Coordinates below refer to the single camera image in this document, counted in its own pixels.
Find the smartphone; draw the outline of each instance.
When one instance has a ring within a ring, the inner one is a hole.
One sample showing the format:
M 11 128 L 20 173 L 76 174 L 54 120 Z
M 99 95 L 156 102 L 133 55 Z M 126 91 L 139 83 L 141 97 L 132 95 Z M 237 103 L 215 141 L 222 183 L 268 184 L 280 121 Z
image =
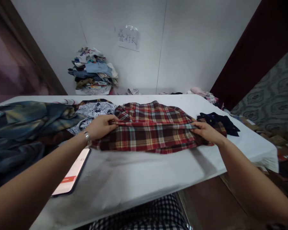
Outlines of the smartphone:
M 81 169 L 84 166 L 85 160 L 87 159 L 87 156 L 89 155 L 89 152 L 90 152 L 89 148 L 85 148 L 81 151 L 80 155 L 78 156 L 76 161 L 73 163 L 69 172 L 66 174 L 62 182 L 52 193 L 52 196 L 71 192 L 71 190 L 73 189 L 76 183 L 77 178 L 79 177 Z

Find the dark red wall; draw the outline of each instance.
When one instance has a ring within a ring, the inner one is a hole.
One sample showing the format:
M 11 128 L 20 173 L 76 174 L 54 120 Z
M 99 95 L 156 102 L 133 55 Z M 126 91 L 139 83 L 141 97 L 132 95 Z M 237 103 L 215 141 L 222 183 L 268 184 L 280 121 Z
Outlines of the dark red wall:
M 231 110 L 288 52 L 288 1 L 262 0 L 211 92 Z

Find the bracelet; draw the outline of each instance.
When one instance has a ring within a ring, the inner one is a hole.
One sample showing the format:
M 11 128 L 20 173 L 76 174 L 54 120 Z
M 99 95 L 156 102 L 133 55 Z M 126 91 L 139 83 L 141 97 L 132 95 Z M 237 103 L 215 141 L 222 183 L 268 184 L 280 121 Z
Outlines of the bracelet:
M 90 138 L 90 135 L 87 131 L 84 131 L 84 136 L 86 138 L 87 141 L 87 147 L 91 147 L 92 146 L 92 139 Z

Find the plaid shirt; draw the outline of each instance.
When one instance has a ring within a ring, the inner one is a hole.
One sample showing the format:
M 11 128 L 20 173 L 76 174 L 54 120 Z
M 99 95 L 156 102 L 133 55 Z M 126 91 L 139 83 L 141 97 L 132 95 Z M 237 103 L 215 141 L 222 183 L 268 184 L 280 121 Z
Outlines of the plaid shirt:
M 34 101 L 0 106 L 0 137 L 33 140 L 70 128 L 85 117 L 70 105 Z
M 160 154 L 178 152 L 199 145 L 211 145 L 190 129 L 194 118 L 178 107 L 165 106 L 153 101 L 148 104 L 128 103 L 117 107 L 118 128 L 93 141 L 93 147 L 100 150 L 147 151 Z M 221 123 L 214 127 L 224 136 Z

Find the red plaid shirt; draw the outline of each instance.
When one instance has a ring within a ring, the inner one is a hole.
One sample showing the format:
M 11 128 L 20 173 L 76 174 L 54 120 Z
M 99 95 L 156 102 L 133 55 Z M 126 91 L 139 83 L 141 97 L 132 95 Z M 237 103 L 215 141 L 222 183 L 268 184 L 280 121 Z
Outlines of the red plaid shirt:
M 147 151 L 160 154 L 178 152 L 199 145 L 211 145 L 190 129 L 196 121 L 178 107 L 153 101 L 148 104 L 127 103 L 117 107 L 118 127 L 105 137 L 93 141 L 100 150 Z M 221 123 L 214 127 L 224 136 Z

